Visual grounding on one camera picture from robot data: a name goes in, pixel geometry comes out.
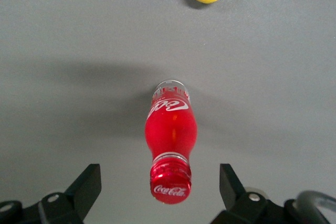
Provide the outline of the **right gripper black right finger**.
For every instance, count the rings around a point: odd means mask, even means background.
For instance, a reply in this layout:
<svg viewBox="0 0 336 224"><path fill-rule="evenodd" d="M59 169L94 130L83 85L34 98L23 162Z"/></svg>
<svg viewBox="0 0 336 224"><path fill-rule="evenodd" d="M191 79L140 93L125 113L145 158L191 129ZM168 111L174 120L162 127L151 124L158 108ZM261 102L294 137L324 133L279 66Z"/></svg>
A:
<svg viewBox="0 0 336 224"><path fill-rule="evenodd" d="M225 210L212 223L263 223L268 202L257 192L247 192L230 164L220 164L219 192Z"/></svg>

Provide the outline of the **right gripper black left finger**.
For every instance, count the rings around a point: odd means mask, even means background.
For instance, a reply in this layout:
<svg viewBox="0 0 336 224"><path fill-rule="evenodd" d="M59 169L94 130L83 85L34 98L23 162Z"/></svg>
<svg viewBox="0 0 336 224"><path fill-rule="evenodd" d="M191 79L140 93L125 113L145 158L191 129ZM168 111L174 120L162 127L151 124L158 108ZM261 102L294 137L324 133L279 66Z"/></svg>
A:
<svg viewBox="0 0 336 224"><path fill-rule="evenodd" d="M49 194L38 203L41 223L83 223L100 192L100 165L90 164L65 192Z"/></svg>

